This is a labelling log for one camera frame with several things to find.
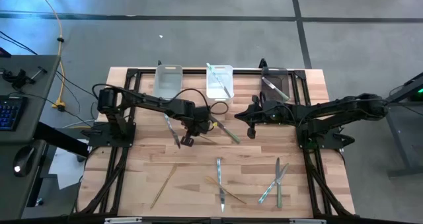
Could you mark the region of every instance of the computer mouse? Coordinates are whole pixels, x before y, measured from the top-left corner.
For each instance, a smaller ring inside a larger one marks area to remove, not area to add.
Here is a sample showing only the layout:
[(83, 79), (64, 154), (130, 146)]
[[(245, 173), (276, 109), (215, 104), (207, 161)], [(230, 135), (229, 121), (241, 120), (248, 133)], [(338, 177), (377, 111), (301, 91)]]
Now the computer mouse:
[(35, 156), (35, 148), (31, 146), (22, 147), (13, 159), (13, 174), (16, 177), (25, 177), (32, 169), (32, 162)]

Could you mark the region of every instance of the desk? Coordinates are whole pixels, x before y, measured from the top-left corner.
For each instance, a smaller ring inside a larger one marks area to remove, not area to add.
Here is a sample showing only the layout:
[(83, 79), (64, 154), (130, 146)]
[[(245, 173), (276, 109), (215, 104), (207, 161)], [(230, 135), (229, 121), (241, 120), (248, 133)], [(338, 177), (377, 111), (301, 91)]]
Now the desk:
[[(127, 67), (110, 68), (107, 83), (124, 86)], [(306, 70), (311, 103), (327, 102), (328, 93), (322, 70)], [(206, 75), (184, 75), (182, 89), (195, 88), (206, 93)], [(309, 189), (303, 153), (297, 147), (295, 128), (292, 126), (256, 126), (256, 139), (247, 137), (248, 126), (233, 116), (244, 111), (251, 96), (260, 90), (259, 75), (234, 75), (235, 98), (229, 112), (216, 116), (234, 134), (241, 144), (233, 143), (221, 130), (215, 128), (206, 136), (216, 143), (195, 137), (193, 147), (174, 144), (163, 114), (137, 108), (137, 132), (130, 149), (122, 187), (119, 216), (170, 217), (312, 217)], [(142, 75), (139, 91), (153, 94), (154, 75)], [(180, 98), (204, 104), (194, 91), (182, 93)], [(106, 121), (103, 115), (99, 120)], [(180, 138), (184, 134), (180, 122), (171, 124)], [(344, 207), (354, 212), (344, 163), (338, 153), (322, 150), (322, 159), (328, 187)], [(81, 189), (79, 208), (83, 209), (96, 195), (104, 182), (110, 148), (97, 149), (87, 161)], [(225, 212), (221, 212), (219, 189), (207, 183), (206, 176), (217, 179), (216, 158), (222, 157), (222, 183), (237, 194), (247, 205), (226, 195)], [(276, 207), (274, 188), (263, 204), (258, 199), (273, 181), (276, 157), (281, 164), (290, 163), (282, 179), (283, 208)], [(165, 181), (174, 163), (179, 166), (153, 209), (151, 202)], [(323, 202), (319, 188), (319, 207)], [(109, 204), (113, 197), (111, 188)]]

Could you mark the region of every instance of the white paper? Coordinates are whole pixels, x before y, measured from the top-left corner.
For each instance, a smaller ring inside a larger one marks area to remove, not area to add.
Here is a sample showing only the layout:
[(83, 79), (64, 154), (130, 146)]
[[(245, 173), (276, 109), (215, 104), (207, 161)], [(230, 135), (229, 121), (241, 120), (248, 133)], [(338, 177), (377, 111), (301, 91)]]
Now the white paper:
[(84, 173), (84, 162), (78, 162), (77, 156), (63, 149), (57, 148), (50, 166), (49, 174), (58, 176), (59, 189), (78, 183)]

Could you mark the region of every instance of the black desk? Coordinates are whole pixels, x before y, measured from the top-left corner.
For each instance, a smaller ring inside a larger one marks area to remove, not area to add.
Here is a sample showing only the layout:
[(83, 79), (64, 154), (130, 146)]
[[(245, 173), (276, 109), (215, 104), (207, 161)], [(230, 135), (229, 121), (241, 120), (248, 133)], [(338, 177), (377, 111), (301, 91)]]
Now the black desk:
[[(47, 98), (53, 83), (60, 57), (58, 56), (12, 56), (0, 58), (0, 68), (12, 71), (16, 75), (20, 69), (27, 76), (33, 76), (43, 67), (47, 73), (39, 74), (35, 84), (22, 88), (25, 94)], [(0, 95), (16, 92), (9, 82), (0, 77)], [(42, 98), (25, 95), (28, 102), (16, 131), (0, 131), (0, 219), (19, 219), (26, 206), (33, 206), (40, 190), (40, 161), (43, 160), (48, 144), (66, 149), (82, 157), (88, 156), (87, 145), (65, 135), (42, 122), (39, 122), (46, 101)], [(17, 178), (13, 174), (13, 159), (17, 151), (31, 145), (36, 148), (36, 155), (30, 173)]]

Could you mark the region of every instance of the black desk leg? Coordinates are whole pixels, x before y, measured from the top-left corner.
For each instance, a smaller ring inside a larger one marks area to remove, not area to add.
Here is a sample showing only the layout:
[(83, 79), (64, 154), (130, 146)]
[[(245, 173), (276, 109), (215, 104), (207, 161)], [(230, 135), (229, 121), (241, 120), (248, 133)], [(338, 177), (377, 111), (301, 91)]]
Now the black desk leg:
[(46, 141), (47, 144), (62, 148), (66, 151), (74, 153), (75, 155), (79, 155), (84, 158), (88, 157), (87, 144), (65, 135), (64, 133), (51, 128), (42, 122), (38, 122), (34, 138), (42, 139)]

